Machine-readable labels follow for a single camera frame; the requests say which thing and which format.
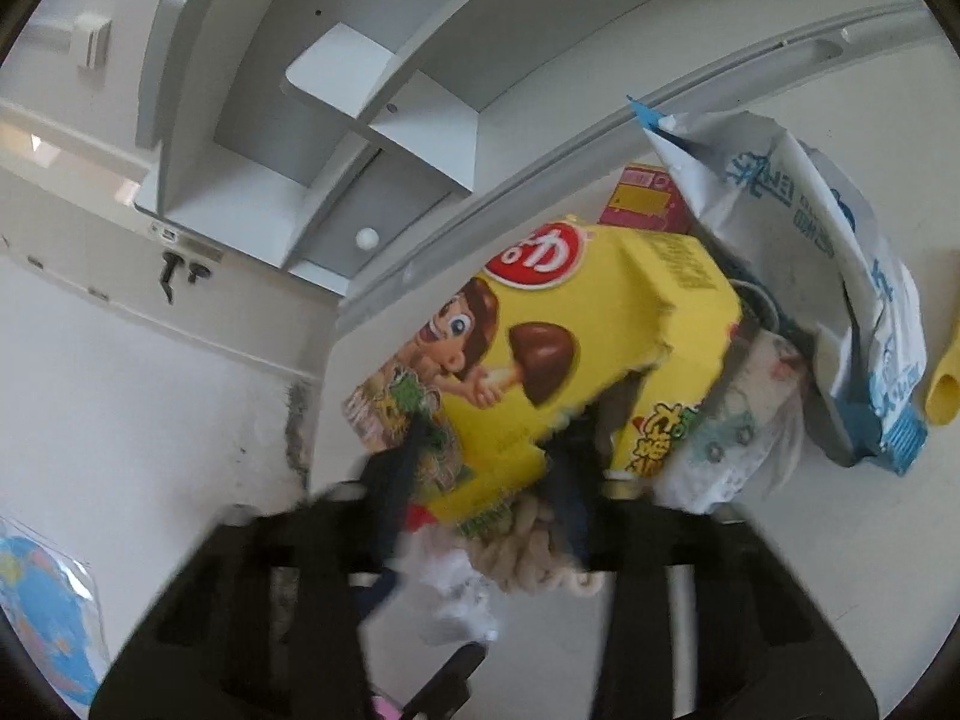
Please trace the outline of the white round drawer knob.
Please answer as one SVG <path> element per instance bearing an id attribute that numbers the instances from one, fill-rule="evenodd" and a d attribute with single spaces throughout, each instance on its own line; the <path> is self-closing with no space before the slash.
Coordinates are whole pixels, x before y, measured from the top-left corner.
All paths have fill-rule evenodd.
<path id="1" fill-rule="evenodd" d="M 362 227 L 355 236 L 356 247 L 358 247 L 359 250 L 364 250 L 364 252 L 370 252 L 370 250 L 376 249 L 379 241 L 381 241 L 379 232 L 377 232 L 374 227 Z"/>

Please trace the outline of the red pink small box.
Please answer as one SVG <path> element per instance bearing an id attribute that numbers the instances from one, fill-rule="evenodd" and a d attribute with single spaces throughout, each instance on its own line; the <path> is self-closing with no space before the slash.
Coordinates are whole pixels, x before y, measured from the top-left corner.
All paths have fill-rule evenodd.
<path id="1" fill-rule="evenodd" d="M 692 216 L 669 172 L 643 163 L 625 167 L 599 223 L 675 234 L 692 231 Z"/>

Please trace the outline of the white patterned wrapper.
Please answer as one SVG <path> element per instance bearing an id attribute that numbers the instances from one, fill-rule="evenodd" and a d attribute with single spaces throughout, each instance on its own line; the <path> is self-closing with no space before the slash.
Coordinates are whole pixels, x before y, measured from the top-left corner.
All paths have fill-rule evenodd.
<path id="1" fill-rule="evenodd" d="M 675 511 L 709 514 L 758 473 L 771 488 L 782 486 L 804 449 L 805 390 L 807 366 L 799 351 L 776 333 L 758 332 L 654 478 L 654 500 Z"/>

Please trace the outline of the beige knitted sock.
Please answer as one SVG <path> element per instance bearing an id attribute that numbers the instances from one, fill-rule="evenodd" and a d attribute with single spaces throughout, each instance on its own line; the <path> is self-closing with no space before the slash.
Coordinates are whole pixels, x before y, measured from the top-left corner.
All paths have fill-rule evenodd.
<path id="1" fill-rule="evenodd" d="M 521 494 L 488 532 L 466 539 L 470 565 L 503 593 L 565 590 L 579 598 L 597 595 L 603 572 L 587 572 L 555 535 L 555 515 L 545 502 Z"/>

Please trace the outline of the grey desk hutch shelf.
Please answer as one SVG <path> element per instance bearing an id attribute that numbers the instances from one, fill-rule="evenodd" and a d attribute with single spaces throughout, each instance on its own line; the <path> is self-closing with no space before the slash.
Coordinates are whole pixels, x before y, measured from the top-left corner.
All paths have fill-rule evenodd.
<path id="1" fill-rule="evenodd" d="M 933 29 L 919 0 L 160 0 L 135 205 L 347 293 L 405 232 L 619 160 L 631 99 L 742 106 Z"/>

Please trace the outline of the white plastic wrapper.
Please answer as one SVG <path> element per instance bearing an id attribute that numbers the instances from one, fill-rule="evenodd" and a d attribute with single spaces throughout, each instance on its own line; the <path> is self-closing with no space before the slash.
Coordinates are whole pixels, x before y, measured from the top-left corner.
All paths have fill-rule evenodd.
<path id="1" fill-rule="evenodd" d="M 421 528 L 410 536 L 402 567 L 402 603 L 425 644 L 487 645 L 498 639 L 491 583 L 454 536 L 443 528 Z"/>

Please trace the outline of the yellow snack box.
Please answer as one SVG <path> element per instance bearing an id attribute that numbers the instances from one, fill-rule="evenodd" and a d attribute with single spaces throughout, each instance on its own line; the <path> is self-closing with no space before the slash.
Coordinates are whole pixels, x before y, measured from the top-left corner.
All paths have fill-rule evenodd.
<path id="1" fill-rule="evenodd" d="M 740 317 L 692 236 L 552 221 L 456 289 L 343 414 L 371 452 L 426 419 L 413 504 L 470 523 L 544 476 L 551 434 L 630 374 L 679 426 L 719 377 Z"/>

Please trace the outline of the yellow small object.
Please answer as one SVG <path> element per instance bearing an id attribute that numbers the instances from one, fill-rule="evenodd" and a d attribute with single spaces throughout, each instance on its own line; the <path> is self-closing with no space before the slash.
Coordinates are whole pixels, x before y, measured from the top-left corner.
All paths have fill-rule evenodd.
<path id="1" fill-rule="evenodd" d="M 932 372 L 924 413 L 932 426 L 947 426 L 960 410 L 960 327 L 953 330 L 950 343 Z"/>

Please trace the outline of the world map poster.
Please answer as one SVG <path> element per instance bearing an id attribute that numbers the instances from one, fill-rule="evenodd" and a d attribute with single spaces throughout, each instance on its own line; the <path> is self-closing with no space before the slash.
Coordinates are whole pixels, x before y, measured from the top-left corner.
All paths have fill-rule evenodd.
<path id="1" fill-rule="evenodd" d="M 98 590 L 83 562 L 2 518 L 2 610 L 32 664 L 78 718 L 109 670 Z"/>

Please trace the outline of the white blue plastic bag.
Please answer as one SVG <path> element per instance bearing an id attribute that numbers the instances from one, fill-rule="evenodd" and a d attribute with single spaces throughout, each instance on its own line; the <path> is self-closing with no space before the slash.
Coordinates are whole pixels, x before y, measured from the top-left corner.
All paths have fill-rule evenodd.
<path id="1" fill-rule="evenodd" d="M 770 117 L 631 109 L 698 234 L 770 296 L 782 334 L 809 356 L 807 424 L 823 452 L 904 475 L 928 440 L 913 403 L 928 348 L 913 275 L 859 187 Z"/>

